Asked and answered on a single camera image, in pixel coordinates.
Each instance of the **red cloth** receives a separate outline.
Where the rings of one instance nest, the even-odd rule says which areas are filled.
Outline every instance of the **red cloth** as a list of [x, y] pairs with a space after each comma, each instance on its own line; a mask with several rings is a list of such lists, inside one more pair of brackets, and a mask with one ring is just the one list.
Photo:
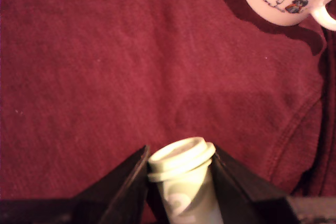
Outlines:
[[2, 198], [72, 196], [195, 135], [289, 193], [336, 195], [335, 35], [311, 17], [275, 26], [244, 0], [1, 8]]

